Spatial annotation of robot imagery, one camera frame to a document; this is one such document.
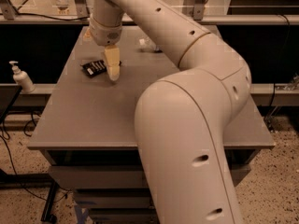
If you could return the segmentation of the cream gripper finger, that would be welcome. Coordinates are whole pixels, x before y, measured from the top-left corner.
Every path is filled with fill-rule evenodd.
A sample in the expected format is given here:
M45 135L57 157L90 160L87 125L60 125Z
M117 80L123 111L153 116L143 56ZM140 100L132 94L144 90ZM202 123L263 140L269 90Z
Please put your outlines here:
M91 39L92 39L91 31L89 28L87 28L85 34L83 35L83 40L90 41Z
M120 50L116 45L105 46L104 60L107 73L111 81L117 81L120 77Z

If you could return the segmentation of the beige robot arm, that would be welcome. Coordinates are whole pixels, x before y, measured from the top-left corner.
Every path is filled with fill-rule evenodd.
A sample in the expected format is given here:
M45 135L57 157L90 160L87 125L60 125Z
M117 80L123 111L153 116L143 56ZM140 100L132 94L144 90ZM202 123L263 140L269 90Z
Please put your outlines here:
M223 147L224 130L250 97L245 60L162 0L94 0L90 31L113 54L128 15L178 68L141 94L135 137L160 224L243 224Z

